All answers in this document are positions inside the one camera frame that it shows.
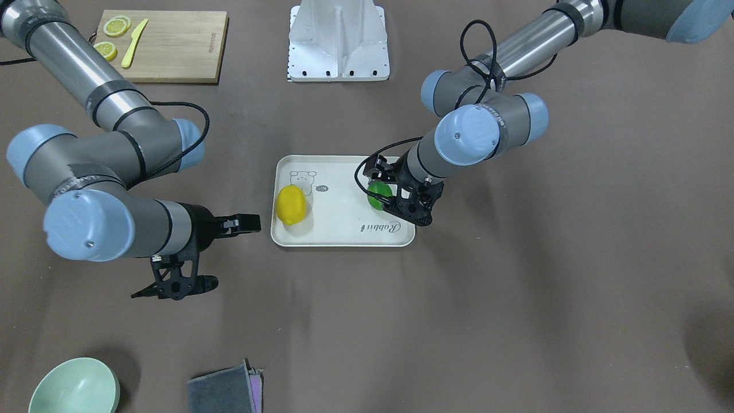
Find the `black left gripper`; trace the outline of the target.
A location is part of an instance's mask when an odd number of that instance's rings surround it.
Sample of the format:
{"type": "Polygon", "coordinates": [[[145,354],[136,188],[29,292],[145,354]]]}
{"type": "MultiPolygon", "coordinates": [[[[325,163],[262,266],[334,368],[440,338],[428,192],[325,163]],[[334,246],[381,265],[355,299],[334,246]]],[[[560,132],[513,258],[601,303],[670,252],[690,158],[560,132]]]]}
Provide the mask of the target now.
{"type": "Polygon", "coordinates": [[[388,185],[396,185],[396,193],[422,193],[425,192],[424,181],[417,180],[412,175],[408,165],[406,152],[396,162],[382,155],[372,155],[367,158],[367,177],[370,181],[387,181],[388,185]]]}

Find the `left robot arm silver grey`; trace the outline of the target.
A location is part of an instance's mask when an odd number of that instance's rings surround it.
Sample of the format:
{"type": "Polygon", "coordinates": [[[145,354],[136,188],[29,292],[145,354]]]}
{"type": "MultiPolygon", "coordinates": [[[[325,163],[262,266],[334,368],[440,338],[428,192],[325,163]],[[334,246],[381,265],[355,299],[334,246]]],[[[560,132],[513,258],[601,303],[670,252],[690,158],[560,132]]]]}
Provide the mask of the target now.
{"type": "Polygon", "coordinates": [[[491,34],[492,48],[458,70],[430,73],[420,98],[438,125],[396,162],[375,153],[357,170],[404,190],[432,190],[545,133],[545,102],[505,88],[549,68],[561,50],[605,29],[697,44],[731,16],[731,1],[558,1],[505,40],[491,34]]]}

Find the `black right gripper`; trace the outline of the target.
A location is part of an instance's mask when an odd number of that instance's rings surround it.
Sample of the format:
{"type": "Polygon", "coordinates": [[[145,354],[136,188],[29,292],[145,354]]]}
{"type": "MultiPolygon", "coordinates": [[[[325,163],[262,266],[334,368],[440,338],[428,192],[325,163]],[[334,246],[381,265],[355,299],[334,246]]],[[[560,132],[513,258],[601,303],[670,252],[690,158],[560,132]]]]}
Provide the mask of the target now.
{"type": "Polygon", "coordinates": [[[209,248],[217,237],[260,232],[260,215],[237,213],[216,217],[203,206],[170,202],[170,254],[177,254],[191,241],[197,251],[209,248]]]}

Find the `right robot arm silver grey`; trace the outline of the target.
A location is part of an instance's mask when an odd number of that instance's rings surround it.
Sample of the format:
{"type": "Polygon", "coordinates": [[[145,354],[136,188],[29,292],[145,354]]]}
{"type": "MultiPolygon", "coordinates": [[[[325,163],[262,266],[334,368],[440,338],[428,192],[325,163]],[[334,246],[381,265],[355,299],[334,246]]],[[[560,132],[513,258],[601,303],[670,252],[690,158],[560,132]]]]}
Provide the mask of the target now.
{"type": "Polygon", "coordinates": [[[21,131],[7,160],[47,205],[50,248],[71,260],[181,255],[213,239],[260,231],[259,215],[216,217],[202,206],[139,198],[132,186],[181,172],[204,156],[205,131],[168,120],[70,23],[56,1],[3,1],[2,37],[45,66],[103,133],[80,139],[42,124],[21,131]]]}

